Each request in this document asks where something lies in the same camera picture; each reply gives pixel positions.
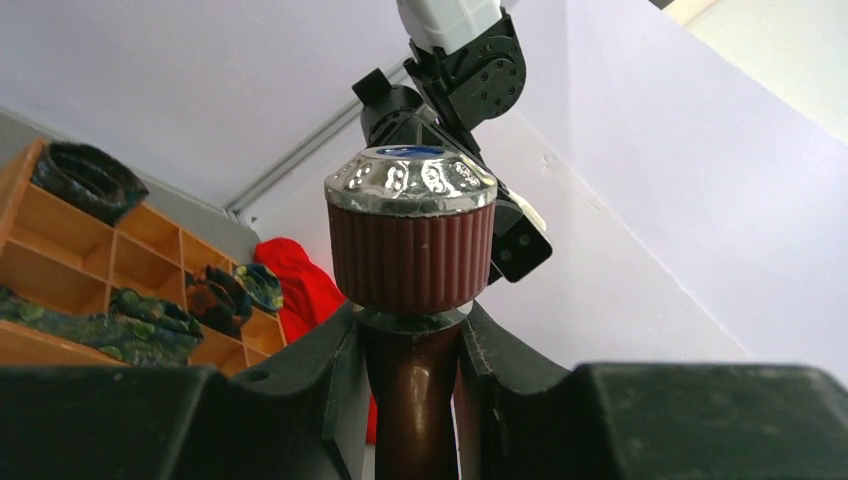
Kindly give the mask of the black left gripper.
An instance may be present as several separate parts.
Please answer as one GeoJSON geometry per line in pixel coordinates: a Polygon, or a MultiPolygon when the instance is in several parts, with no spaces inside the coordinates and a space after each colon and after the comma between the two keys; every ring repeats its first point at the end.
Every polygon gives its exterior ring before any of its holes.
{"type": "MultiPolygon", "coordinates": [[[[484,171],[492,173],[482,158],[481,150],[470,130],[454,127],[426,105],[420,107],[364,106],[360,125],[369,147],[388,145],[419,145],[444,147],[459,151],[484,171]]],[[[503,181],[498,182],[495,201],[495,221],[492,240],[491,279],[520,279],[529,270],[530,261],[524,257],[520,238],[529,234],[529,220],[506,192],[503,181]]]]}

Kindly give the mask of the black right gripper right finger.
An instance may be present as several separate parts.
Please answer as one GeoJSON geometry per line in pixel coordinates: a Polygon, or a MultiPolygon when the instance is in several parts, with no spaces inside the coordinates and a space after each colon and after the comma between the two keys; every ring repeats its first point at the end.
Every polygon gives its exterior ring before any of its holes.
{"type": "Polygon", "coordinates": [[[474,306],[455,390],[465,479],[843,479],[847,390],[801,365],[565,369],[474,306]]]}

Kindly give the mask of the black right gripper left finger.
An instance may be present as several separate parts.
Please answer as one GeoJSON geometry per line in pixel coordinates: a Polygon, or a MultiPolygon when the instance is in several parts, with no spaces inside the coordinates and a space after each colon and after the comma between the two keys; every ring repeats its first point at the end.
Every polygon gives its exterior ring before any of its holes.
{"type": "Polygon", "coordinates": [[[5,479],[357,479],[370,390],[350,304],[256,366],[5,367],[5,479]]]}

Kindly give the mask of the brown water faucet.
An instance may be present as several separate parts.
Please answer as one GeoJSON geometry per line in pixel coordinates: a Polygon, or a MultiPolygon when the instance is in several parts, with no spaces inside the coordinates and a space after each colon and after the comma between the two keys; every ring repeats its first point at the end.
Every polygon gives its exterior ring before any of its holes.
{"type": "Polygon", "coordinates": [[[496,178],[435,146],[357,153],[324,183],[333,271],[363,331],[379,479],[455,479],[463,326],[490,273],[496,178]]]}

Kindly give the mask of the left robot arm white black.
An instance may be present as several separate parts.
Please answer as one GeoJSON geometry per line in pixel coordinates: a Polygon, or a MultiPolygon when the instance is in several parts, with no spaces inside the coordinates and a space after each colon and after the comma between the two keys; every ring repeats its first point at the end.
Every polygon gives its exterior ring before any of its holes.
{"type": "Polygon", "coordinates": [[[411,86],[376,68],[353,84],[369,147],[429,145],[485,162],[472,132],[509,111],[527,66],[510,14],[499,1],[400,1],[411,86]]]}

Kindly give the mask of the red cloth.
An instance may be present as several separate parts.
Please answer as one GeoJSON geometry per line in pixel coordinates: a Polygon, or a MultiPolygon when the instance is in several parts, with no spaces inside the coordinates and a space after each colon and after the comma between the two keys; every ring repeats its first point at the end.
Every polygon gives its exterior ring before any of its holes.
{"type": "Polygon", "coordinates": [[[345,300],[330,276],[292,239],[259,243],[254,260],[280,281],[283,307],[278,317],[289,345],[326,321],[345,300]]]}

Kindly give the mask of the rolled dark tie top left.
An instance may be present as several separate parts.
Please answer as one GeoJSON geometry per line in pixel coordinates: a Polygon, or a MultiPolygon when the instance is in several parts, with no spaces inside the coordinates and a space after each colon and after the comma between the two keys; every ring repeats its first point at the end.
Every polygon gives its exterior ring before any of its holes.
{"type": "Polygon", "coordinates": [[[266,265],[249,263],[237,265],[233,277],[244,288],[255,308],[269,314],[284,306],[284,294],[277,275],[266,265]]]}

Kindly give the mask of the rolled dark red tie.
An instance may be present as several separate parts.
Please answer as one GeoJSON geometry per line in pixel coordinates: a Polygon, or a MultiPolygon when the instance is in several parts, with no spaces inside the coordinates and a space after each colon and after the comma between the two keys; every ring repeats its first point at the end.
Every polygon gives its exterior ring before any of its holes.
{"type": "Polygon", "coordinates": [[[253,315],[252,299],[235,277],[207,265],[185,274],[186,302],[201,324],[240,340],[241,329],[253,315]]]}

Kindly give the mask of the unrolled green camouflage tie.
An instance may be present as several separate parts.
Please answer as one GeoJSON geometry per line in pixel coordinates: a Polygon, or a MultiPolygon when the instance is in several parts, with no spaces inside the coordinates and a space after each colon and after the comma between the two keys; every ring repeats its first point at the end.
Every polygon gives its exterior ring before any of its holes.
{"type": "Polygon", "coordinates": [[[102,313],[71,315],[26,300],[3,286],[1,318],[133,366],[184,366],[204,341],[201,323],[182,307],[132,288],[113,292],[102,313]]]}

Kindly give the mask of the orange compartment tray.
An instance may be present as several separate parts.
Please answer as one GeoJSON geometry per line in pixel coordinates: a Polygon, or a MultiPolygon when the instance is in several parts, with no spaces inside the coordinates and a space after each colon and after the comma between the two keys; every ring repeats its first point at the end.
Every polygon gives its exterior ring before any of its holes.
{"type": "MultiPolygon", "coordinates": [[[[46,142],[36,139],[1,170],[1,286],[67,315],[102,313],[128,287],[189,306],[185,278],[203,267],[238,264],[147,204],[108,226],[30,183],[46,142]]],[[[278,314],[253,308],[233,338],[203,326],[189,365],[214,365],[227,376],[258,365],[288,341],[278,314]]],[[[92,348],[1,320],[1,366],[117,365],[92,348]]]]}

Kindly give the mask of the rolled black tie bottom left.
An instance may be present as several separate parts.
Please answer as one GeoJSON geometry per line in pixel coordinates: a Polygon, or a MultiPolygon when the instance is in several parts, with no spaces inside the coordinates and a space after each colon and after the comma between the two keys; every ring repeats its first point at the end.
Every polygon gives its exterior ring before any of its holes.
{"type": "Polygon", "coordinates": [[[30,182],[112,227],[149,195],[145,183],[116,158],[72,142],[48,143],[30,182]]]}

